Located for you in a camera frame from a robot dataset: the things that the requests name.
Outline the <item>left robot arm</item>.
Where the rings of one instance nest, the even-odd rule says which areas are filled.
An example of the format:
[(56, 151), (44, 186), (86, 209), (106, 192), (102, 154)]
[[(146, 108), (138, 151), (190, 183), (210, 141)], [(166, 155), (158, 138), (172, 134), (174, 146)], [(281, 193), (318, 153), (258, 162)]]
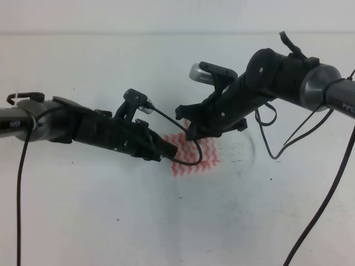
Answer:
[(11, 94), (7, 103), (11, 108), (1, 109), (1, 137), (60, 144), (75, 141), (147, 161), (160, 161), (164, 155), (174, 157), (178, 151), (149, 129), (147, 122), (133, 121), (135, 110), (127, 101), (115, 115), (57, 96), (46, 100), (37, 92)]

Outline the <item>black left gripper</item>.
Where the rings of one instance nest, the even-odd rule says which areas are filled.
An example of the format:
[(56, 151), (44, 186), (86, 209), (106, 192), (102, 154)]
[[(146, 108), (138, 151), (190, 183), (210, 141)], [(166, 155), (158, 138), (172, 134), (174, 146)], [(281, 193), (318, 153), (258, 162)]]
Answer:
[(169, 135), (158, 136), (144, 121), (125, 122), (88, 109), (71, 109), (70, 114), (73, 119), (72, 140), (75, 142), (145, 161), (161, 161), (163, 155), (175, 157), (178, 151)]

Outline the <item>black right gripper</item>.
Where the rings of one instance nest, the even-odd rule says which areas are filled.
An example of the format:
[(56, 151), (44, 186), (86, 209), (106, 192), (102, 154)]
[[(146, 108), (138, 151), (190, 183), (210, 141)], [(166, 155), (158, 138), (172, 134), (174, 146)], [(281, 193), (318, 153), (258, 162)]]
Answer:
[(215, 91), (199, 104), (179, 105), (177, 120), (188, 119), (187, 140), (219, 137), (224, 132), (246, 128), (244, 117), (266, 103), (263, 74), (198, 73), (194, 80), (214, 86)]

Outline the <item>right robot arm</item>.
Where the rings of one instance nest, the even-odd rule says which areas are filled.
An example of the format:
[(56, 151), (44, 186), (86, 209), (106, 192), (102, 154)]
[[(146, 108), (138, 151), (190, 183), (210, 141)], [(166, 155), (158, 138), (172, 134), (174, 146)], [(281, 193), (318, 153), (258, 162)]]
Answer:
[(207, 62), (191, 67), (193, 81), (212, 85), (214, 92), (201, 103), (180, 105), (177, 120), (190, 121), (192, 139), (220, 137), (247, 128), (246, 116), (275, 99), (309, 111), (337, 110), (354, 117), (354, 81), (342, 78), (333, 66), (305, 56), (285, 32), (280, 33), (289, 55), (270, 48), (258, 50), (241, 75)]

